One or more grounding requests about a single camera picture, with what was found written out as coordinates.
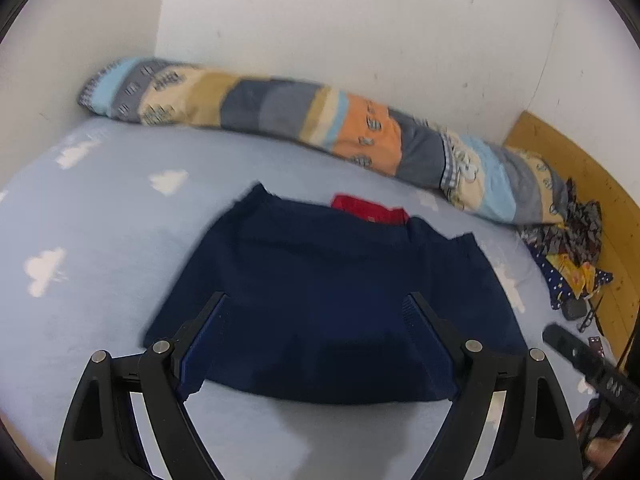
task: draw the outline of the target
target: human hand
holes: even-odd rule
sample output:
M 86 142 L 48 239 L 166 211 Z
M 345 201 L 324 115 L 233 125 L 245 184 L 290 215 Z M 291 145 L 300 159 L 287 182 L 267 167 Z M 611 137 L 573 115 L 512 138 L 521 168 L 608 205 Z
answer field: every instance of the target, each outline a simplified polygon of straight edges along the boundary
M 582 412 L 578 415 L 578 418 L 575 419 L 574 428 L 576 434 L 580 433 L 586 416 L 587 412 Z M 626 434 L 623 432 L 611 438 L 594 438 L 584 451 L 584 455 L 595 468 L 604 469 L 620 448 L 625 436 Z

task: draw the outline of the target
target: bed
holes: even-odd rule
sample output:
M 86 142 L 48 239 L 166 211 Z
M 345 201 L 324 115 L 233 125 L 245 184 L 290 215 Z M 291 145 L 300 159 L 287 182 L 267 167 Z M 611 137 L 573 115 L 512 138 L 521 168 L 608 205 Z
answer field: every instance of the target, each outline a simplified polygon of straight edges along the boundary
M 92 352 L 141 350 L 141 334 L 205 227 L 256 181 L 307 202 L 328 204 L 345 192 L 402 206 L 447 237 L 472 232 L 527 344 L 545 349 L 572 415 L 586 407 L 593 392 L 542 342 L 548 323 L 577 332 L 575 323 L 549 307 L 543 278 L 513 228 L 288 142 L 92 118 L 0 194 L 0 405 L 37 456 L 54 463 L 68 404 Z M 595 324 L 581 337 L 591 335 L 598 335 Z M 468 478 L 481 474 L 488 459 L 500 393 L 494 401 Z M 263 479 L 410 478 L 449 405 L 318 406 L 209 382 L 186 403 L 227 478 Z M 152 469 L 167 478 L 138 395 L 134 407 Z

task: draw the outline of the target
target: striped blanket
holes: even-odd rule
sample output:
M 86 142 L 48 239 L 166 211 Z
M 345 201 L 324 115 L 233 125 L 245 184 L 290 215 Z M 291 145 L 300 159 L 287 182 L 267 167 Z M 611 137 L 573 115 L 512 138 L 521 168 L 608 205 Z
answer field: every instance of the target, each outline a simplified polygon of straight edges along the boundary
M 558 223 L 566 214 L 564 182 L 539 156 L 329 86 L 129 58 L 92 76 L 79 103 L 119 121 L 292 140 L 414 186 L 440 188 L 456 207 L 498 222 Z

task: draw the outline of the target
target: white wall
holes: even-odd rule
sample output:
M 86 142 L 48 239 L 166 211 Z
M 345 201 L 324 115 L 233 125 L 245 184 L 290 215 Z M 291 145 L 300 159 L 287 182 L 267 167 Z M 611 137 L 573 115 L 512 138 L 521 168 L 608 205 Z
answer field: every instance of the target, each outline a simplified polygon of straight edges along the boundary
M 529 110 L 595 158 L 640 204 L 640 50 L 608 0 L 560 0 Z
M 152 54 L 161 0 L 30 0 L 0 43 L 0 189 L 84 116 L 76 95 L 120 56 Z
M 501 142 L 558 0 L 164 0 L 158 56 L 308 78 Z

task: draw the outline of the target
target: wooden board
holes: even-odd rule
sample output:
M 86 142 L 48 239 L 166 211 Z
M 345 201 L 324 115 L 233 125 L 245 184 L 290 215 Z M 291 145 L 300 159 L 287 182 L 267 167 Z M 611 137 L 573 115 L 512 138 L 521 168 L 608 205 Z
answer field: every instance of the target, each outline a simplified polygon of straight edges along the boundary
M 598 266 L 613 272 L 614 282 L 602 289 L 598 320 L 619 356 L 640 304 L 640 207 L 583 149 L 529 112 L 522 113 L 504 143 L 539 153 L 562 178 L 572 177 L 581 202 L 600 202 L 604 236 Z

